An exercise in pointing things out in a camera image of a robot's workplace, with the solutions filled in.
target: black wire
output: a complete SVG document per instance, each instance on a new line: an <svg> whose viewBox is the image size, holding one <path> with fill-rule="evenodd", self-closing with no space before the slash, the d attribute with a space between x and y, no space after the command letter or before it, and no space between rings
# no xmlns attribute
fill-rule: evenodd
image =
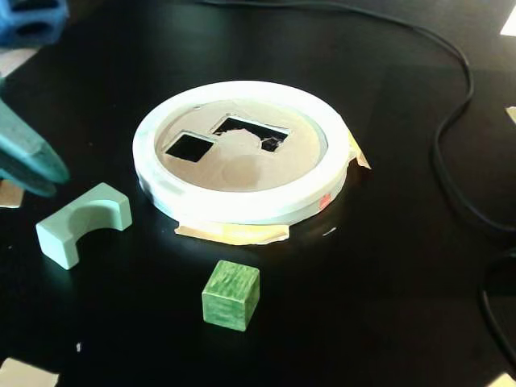
<svg viewBox="0 0 516 387"><path fill-rule="evenodd" d="M510 249L501 254L499 260L494 261L492 264L488 266L485 270L484 278L482 279L481 286L479 288L479 303L481 307L482 316L484 317L485 323L487 324L491 335L496 341L498 347L501 352L506 357L507 361L516 370L516 351L513 349L513 346L510 344L506 335L503 333L503 330L498 324L496 318L494 317L493 311L491 310L491 304L489 302L489 293L487 290L487 285L489 281L489 276L498 270L500 267L505 266L511 261L516 259L516 248Z"/></svg>
<svg viewBox="0 0 516 387"><path fill-rule="evenodd" d="M434 133L431 145L431 165L435 171L435 175L443 192L449 196L454 197L456 201L461 204L466 210L473 214L477 219L481 220L495 231L502 231L506 233L516 233L516 225L509 225L492 220L489 216L484 214L481 210L464 195L459 186L453 181L453 178L448 171L443 160L440 143L443 135L455 124L459 118L466 112L469 107L472 97L475 93L475 80L472 75L471 67L468 58L463 51L448 39L441 36L439 33L432 31L426 27L418 26L409 23L405 20L394 18L392 16L379 14L371 10L365 10L356 6L349 6L341 2L332 1L289 1L289 2L253 2L240 0L201 0L201 4L211 6L247 6L255 8L314 8L314 9L328 9L350 12L357 15L367 16L371 19L380 20L387 23L392 23L400 27L408 28L417 32L441 48L452 54L460 63L466 78L467 93L464 100L458 104L455 109L441 122Z"/></svg>

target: black surface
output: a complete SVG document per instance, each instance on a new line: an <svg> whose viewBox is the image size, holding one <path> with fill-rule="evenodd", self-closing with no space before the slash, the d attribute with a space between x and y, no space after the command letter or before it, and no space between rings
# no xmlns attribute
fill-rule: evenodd
<svg viewBox="0 0 516 387"><path fill-rule="evenodd" d="M504 107L516 105L516 38L499 36L513 2L352 3L433 27L469 55L477 95L445 156L480 208L514 221L516 129ZM373 166L352 163L343 193L286 242L174 235L136 181L131 141L150 109L237 79L324 99ZM6 84L6 102L73 180L0 213L0 358L59 372L63 386L487 385L507 363L476 286L510 240L453 211L428 162L432 132L463 92L460 68L434 44L360 17L108 2ZM35 223L100 181L131 199L134 224L80 240L81 262L66 272L40 252ZM202 321L202 287L221 259L261 271L244 334ZM514 300L493 303L513 327Z"/></svg>

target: arch block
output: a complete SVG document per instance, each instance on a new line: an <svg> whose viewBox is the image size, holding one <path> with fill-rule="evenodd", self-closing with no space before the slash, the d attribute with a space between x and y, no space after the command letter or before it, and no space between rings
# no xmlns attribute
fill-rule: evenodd
<svg viewBox="0 0 516 387"><path fill-rule="evenodd" d="M79 263L76 242L100 228L123 231L132 224L129 199L100 183L35 225L41 251L67 270Z"/></svg>

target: green block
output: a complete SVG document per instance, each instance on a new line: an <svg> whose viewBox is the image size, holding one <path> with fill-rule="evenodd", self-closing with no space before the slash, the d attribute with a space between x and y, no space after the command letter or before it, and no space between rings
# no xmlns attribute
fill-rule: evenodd
<svg viewBox="0 0 516 387"><path fill-rule="evenodd" d="M245 331L260 300L260 270L220 260L202 291L207 323Z"/></svg>

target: square opening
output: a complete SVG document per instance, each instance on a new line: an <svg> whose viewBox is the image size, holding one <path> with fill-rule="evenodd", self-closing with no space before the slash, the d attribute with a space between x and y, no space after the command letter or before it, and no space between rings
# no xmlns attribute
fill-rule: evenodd
<svg viewBox="0 0 516 387"><path fill-rule="evenodd" d="M280 146L280 144L289 136L286 132L280 131L280 129L272 129L265 125L258 123L250 123L238 119L235 117L228 117L224 122L214 131L214 135L221 135L227 131L246 130L253 135L257 135L261 140L261 148L267 152L274 152Z"/></svg>
<svg viewBox="0 0 516 387"><path fill-rule="evenodd" d="M57 8L59 6L57 0L7 0L7 2L9 2L10 8L14 12Z"/></svg>
<svg viewBox="0 0 516 387"><path fill-rule="evenodd" d="M211 141L183 133L167 150L170 156L197 163L213 146Z"/></svg>

